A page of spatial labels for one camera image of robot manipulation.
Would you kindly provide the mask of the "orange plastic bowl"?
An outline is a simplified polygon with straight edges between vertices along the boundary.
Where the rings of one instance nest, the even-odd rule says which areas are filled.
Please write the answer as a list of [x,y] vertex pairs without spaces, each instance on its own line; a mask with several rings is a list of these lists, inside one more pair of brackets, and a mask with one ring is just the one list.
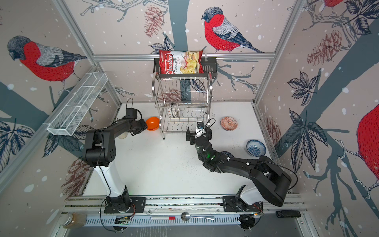
[[155,131],[160,127],[160,119],[158,117],[151,117],[146,120],[147,130]]

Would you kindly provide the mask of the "steel wire dish rack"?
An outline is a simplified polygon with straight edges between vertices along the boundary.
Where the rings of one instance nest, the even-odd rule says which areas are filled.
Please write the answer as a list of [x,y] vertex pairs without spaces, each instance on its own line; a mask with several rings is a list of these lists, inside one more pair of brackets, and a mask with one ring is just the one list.
[[[168,134],[196,131],[198,121],[209,124],[213,94],[213,79],[208,74],[165,75],[154,73],[152,94],[158,110],[159,131],[165,139]],[[167,108],[180,109],[179,118],[169,118]]]

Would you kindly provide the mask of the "white lattice pattern bowl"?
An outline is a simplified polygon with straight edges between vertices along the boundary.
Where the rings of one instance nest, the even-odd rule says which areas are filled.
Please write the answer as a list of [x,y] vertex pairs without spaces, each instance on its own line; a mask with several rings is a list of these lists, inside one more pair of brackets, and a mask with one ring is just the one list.
[[172,116],[173,116],[173,118],[179,118],[180,117],[180,114],[181,114],[181,112],[180,112],[180,109],[179,108],[176,108],[176,107],[172,107],[171,108],[171,112],[172,112]]

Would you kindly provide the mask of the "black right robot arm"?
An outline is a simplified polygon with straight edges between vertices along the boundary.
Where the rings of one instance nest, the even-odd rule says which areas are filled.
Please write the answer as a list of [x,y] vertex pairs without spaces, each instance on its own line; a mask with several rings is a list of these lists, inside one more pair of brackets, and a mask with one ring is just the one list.
[[266,156],[258,159],[240,159],[226,156],[213,149],[208,128],[197,132],[186,131],[186,141],[195,145],[198,159],[211,172],[231,173],[251,180],[261,196],[275,206],[283,206],[291,177]]

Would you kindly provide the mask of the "red patterned ceramic bowl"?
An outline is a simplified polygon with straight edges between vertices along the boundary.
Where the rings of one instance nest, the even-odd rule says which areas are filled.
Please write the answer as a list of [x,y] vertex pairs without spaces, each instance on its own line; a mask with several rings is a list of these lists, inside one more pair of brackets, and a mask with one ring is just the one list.
[[226,131],[233,131],[238,127],[238,122],[233,117],[223,117],[220,120],[220,126]]

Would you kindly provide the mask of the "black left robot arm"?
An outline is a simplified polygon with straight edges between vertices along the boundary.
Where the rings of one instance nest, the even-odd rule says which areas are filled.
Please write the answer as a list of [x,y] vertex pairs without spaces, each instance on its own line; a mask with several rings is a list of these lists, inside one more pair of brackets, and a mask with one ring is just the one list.
[[92,129],[86,133],[83,160],[99,174],[108,189],[106,206],[121,206],[128,209],[132,205],[127,187],[122,183],[114,164],[116,157],[115,139],[130,133],[132,136],[147,129],[142,113],[135,108],[127,108],[122,119],[103,129]]

